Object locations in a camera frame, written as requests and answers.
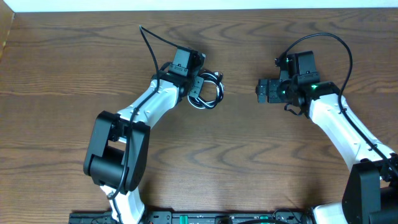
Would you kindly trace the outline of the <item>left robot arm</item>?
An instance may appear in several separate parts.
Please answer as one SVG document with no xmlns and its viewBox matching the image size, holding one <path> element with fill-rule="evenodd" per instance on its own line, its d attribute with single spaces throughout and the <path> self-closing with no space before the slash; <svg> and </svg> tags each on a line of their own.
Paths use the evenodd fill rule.
<svg viewBox="0 0 398 224">
<path fill-rule="evenodd" d="M 173 62 L 157 68 L 148 89 L 117 113 L 95 119 L 83 172 L 108 197 L 117 223 L 139 223 L 145 206 L 138 185 L 146 169 L 150 131 L 182 98 L 199 93 L 205 54 L 178 47 Z"/>
</svg>

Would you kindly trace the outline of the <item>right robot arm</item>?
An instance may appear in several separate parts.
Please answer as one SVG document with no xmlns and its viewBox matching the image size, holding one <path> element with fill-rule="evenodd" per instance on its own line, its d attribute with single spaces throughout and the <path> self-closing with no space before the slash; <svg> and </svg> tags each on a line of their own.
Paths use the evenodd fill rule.
<svg viewBox="0 0 398 224">
<path fill-rule="evenodd" d="M 333 82 L 320 81 L 313 52 L 284 55 L 278 66 L 278 78 L 258 81 L 258 102 L 299 107 L 350 171 L 342 200 L 313 207 L 303 223 L 397 223 L 397 154 L 365 127 Z"/>
</svg>

